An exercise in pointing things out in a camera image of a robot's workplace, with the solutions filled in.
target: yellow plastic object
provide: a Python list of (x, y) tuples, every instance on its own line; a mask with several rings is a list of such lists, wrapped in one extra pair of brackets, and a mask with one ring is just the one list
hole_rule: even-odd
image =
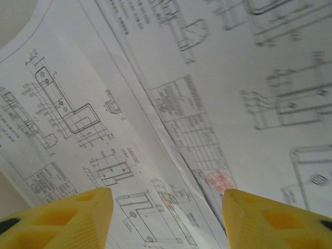
[(1, 233), (0, 248), (105, 248), (112, 213), (113, 199), (109, 188), (35, 207), (5, 219), (19, 221)]
[(231, 249), (332, 249), (323, 215), (236, 189), (226, 190), (223, 214)]

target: red stamp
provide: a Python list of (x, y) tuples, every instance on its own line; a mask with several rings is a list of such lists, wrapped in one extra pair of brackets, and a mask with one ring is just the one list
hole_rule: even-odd
[(226, 189), (236, 188), (235, 182), (229, 175), (222, 172), (211, 172), (205, 177), (210, 188), (216, 189), (218, 193), (224, 193)]

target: blueprint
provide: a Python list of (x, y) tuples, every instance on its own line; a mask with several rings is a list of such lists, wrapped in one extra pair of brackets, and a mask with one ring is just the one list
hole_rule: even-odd
[(332, 216), (331, 0), (95, 0), (223, 224), (238, 188)]
[(92, 1), (40, 1), (0, 49), (0, 165), (33, 205), (111, 188), (108, 249), (227, 248)]

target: engineering drawing sheet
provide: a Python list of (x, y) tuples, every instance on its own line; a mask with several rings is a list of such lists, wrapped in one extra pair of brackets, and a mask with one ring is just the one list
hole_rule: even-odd
[[(193, 60), (209, 33), (204, 21), (191, 21), (169, 23), (177, 35), (168, 31), (176, 50)], [(196, 41), (189, 30), (197, 30)], [(108, 249), (227, 248), (222, 226), (92, 1), (40, 1), (0, 49), (0, 165), (31, 205), (111, 188)]]
[(331, 0), (95, 2), (222, 226), (228, 188), (332, 216)]

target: white paper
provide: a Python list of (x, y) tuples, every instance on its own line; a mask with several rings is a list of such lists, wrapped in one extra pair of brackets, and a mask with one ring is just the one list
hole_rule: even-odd
[(41, 205), (110, 187), (107, 248), (227, 248), (92, 1), (40, 1), (0, 50), (2, 167)]
[(332, 216), (332, 1), (96, 0), (222, 222), (239, 189)]

